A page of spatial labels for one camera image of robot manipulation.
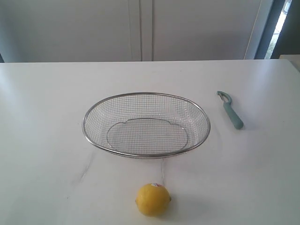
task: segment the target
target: table surface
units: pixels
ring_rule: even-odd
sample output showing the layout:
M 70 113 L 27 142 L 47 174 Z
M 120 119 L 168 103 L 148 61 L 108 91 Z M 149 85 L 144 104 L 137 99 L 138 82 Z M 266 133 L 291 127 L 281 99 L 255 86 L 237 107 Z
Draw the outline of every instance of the table surface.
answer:
M 172 201 L 160 218 L 135 196 L 162 182 L 162 160 L 119 157 L 82 134 L 95 102 L 136 91 L 188 98 L 211 121 L 203 145 L 165 159 Z M 287 60 L 1 64 L 0 106 L 0 224 L 300 223 L 300 74 Z

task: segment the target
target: oval mesh basket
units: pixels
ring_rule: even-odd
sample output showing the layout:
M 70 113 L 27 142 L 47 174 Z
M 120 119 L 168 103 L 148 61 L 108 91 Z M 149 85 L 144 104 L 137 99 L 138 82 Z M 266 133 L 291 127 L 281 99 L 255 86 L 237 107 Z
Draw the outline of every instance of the oval mesh basket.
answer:
M 86 113 L 82 129 L 93 145 L 132 158 L 163 158 L 202 144 L 210 120 L 196 103 L 160 93 L 106 98 Z

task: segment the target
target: peeler handle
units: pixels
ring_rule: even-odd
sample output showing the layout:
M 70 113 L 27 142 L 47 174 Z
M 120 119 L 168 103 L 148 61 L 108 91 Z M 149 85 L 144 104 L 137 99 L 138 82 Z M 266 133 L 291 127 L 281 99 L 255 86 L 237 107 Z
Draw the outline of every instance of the peeler handle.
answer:
M 224 102 L 223 107 L 224 107 L 225 111 L 227 112 L 227 115 L 229 116 L 234 127 L 238 130 L 241 129 L 244 126 L 244 123 L 239 118 L 239 116 L 236 114 L 236 112 L 231 108 L 231 105 L 228 102 Z

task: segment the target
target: lemon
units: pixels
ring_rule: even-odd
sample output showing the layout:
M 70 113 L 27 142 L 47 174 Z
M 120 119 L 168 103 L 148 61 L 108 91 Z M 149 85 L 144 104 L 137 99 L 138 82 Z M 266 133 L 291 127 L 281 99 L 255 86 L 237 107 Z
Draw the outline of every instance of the lemon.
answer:
M 170 200 L 169 192 L 164 186 L 152 183 L 140 188 L 135 203 L 142 214 L 155 217 L 166 211 Z

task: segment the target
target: wire mesh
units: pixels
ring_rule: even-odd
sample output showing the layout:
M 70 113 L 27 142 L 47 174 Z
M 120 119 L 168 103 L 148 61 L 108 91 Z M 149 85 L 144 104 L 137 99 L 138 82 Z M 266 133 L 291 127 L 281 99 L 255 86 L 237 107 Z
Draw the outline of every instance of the wire mesh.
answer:
M 89 142 L 112 153 L 163 158 L 203 143 L 210 121 L 187 99 L 142 92 L 98 102 L 86 113 L 82 128 Z

